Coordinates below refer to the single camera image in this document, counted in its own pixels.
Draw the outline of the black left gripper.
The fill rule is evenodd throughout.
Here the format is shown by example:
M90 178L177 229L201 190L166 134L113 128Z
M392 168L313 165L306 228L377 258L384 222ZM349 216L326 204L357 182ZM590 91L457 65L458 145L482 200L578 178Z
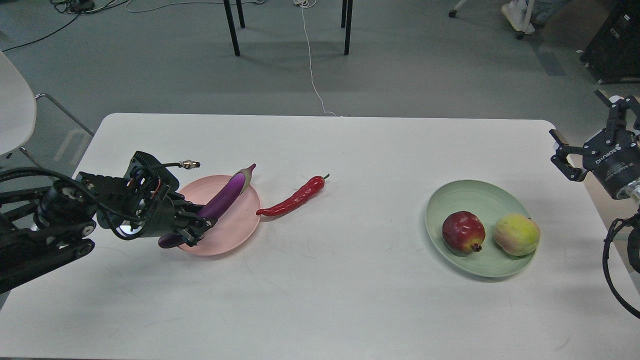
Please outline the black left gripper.
M172 167L181 168L182 162L161 162L150 153L136 151L121 177L96 175L98 225L122 240L134 240L174 233L182 223L194 222L171 234L167 246L196 246L218 222L218 215L214 205L193 203L178 194L179 181Z

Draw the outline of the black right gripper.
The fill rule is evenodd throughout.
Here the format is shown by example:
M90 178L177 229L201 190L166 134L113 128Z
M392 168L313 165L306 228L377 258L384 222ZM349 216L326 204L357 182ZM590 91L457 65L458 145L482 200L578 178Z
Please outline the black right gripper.
M549 130L555 146L550 161L571 182L583 182L587 174L592 173L611 198L638 198L639 98L608 96L601 89L594 93L609 108L605 129L594 133L582 146L569 145L559 130ZM635 115L631 131L627 130L628 111ZM579 167L570 161L570 155L580 157Z

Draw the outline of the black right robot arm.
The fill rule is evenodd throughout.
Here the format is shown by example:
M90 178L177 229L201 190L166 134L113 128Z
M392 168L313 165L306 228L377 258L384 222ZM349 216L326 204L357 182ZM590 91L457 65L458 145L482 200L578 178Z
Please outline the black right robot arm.
M556 129L550 130L555 141L555 153L550 161L571 182L583 182L592 173L608 195L615 200L640 200L639 98L637 96L606 95L597 89L595 95L608 107L605 127L581 146L567 144ZM603 240L602 269L606 284L620 305L634 317L639 310L615 289L610 275L610 249L616 235L631 228L626 240L626 255L631 268L639 271L640 214L616 218Z

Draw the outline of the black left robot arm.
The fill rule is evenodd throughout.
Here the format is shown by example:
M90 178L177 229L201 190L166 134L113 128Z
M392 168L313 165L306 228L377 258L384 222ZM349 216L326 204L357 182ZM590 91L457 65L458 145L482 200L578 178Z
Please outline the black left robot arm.
M1 214L1 292L91 253L90 235L98 227L122 240L176 235L169 246L198 244L217 219L199 215L202 205L178 192L171 167L191 170L199 163L162 163L137 151L122 177L80 172L70 178L39 167L2 172L2 182L36 176L54 182L1 194L2 205L16 205Z

